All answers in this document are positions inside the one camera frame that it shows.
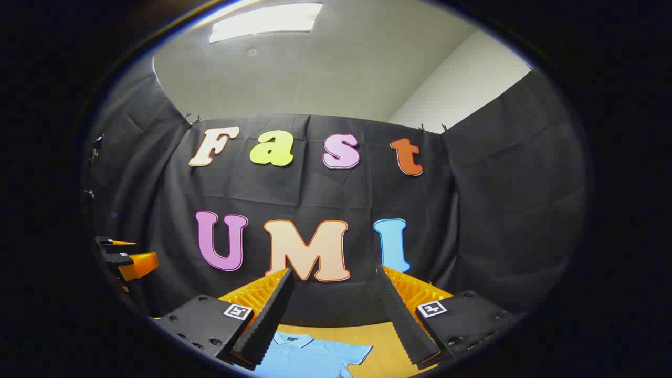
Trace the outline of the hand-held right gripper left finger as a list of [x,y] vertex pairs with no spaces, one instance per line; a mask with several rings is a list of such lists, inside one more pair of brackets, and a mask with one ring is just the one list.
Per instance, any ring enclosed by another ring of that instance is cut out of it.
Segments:
[[154,322],[201,354],[254,370],[288,306],[294,274],[284,268],[220,298],[197,295]]

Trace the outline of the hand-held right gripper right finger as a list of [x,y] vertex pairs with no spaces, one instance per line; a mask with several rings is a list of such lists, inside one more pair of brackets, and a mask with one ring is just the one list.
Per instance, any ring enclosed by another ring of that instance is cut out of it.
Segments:
[[494,345],[527,316],[473,290],[451,294],[386,266],[376,269],[376,287],[398,339],[418,368],[460,363]]

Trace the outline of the light blue polo T-shirt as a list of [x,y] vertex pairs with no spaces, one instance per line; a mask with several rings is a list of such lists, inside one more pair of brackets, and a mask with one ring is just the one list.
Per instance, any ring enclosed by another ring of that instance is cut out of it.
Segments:
[[252,373],[259,378],[353,378],[349,367],[362,364],[372,350],[307,333],[276,332]]

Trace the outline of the black backdrop cloth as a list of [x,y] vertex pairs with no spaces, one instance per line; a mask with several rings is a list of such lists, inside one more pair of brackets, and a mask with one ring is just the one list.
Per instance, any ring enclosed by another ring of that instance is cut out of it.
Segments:
[[585,218],[573,120],[535,71],[436,134],[308,114],[190,124],[148,59],[86,146],[94,230],[158,255],[154,316],[261,278],[283,237],[284,324],[388,321],[376,269],[399,251],[412,277],[525,312],[562,277]]

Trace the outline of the ceiling light panel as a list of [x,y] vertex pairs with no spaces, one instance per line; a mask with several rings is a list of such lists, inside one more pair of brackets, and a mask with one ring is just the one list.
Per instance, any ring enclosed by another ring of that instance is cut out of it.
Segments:
[[323,7],[320,2],[262,7],[217,21],[209,43],[276,32],[310,32]]

